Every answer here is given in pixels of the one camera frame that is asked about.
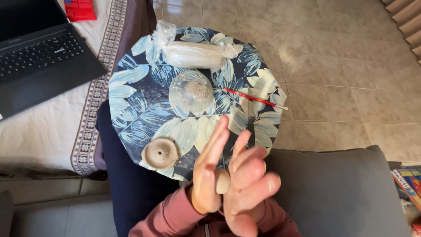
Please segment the sofa cushion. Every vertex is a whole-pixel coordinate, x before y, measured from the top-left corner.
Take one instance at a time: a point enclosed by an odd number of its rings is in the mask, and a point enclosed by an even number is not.
[[[303,236],[411,236],[377,145],[331,152],[272,149],[265,162],[281,176],[274,198]]]
[[[8,237],[13,219],[12,194],[6,190],[0,193],[0,237]]]

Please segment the white bedsheet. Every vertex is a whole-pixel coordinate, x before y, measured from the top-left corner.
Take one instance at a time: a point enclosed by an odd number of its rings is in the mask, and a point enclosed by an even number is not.
[[[64,0],[58,1],[64,9]],[[96,21],[73,22],[95,55],[98,55],[101,47],[111,1],[93,1]],[[1,121],[0,167],[73,171],[70,157],[88,85],[84,84]]]

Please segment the patterned border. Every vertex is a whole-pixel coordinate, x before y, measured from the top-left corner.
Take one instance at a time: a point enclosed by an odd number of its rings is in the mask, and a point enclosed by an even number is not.
[[[108,81],[112,75],[115,57],[123,32],[128,0],[113,0],[107,29],[102,40],[98,60],[107,69],[107,74],[93,80],[89,85],[79,131],[70,158],[76,173],[86,176],[98,169],[94,166],[98,131],[95,130],[96,116],[99,106],[107,99]]]

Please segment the person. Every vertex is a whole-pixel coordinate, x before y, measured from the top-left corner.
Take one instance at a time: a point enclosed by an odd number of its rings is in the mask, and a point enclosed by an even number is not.
[[[132,162],[112,127],[109,102],[101,105],[96,128],[119,237],[301,237],[288,214],[270,198],[281,181],[279,175],[266,173],[266,149],[246,150],[249,131],[243,131],[235,143],[228,167],[229,190],[216,193],[214,172],[229,137],[228,123],[222,115],[195,162],[193,181],[179,188],[176,180]]]

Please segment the sleeve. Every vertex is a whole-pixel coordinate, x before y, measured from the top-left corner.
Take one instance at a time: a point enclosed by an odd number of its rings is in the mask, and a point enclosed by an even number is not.
[[[257,221],[259,233],[265,236],[302,237],[297,225],[273,198],[264,200],[263,218]]]
[[[205,217],[190,204],[186,195],[188,184],[168,195],[145,220],[137,223],[129,232],[129,237],[174,237],[190,233],[196,223]]]

